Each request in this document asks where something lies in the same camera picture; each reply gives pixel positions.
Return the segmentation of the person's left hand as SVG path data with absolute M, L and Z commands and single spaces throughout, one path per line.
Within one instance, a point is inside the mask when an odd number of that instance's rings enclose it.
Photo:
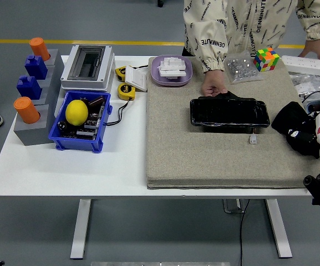
M 304 48 L 299 54 L 299 57 L 304 58 L 310 52 L 315 53 L 320 60 L 320 39 L 305 41 Z

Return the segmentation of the person's right hand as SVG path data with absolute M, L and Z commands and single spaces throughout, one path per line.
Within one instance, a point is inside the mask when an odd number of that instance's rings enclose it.
M 223 70 L 210 70 L 205 73 L 201 86 L 203 96 L 215 97 L 218 94 L 228 92 L 225 85 L 225 73 Z

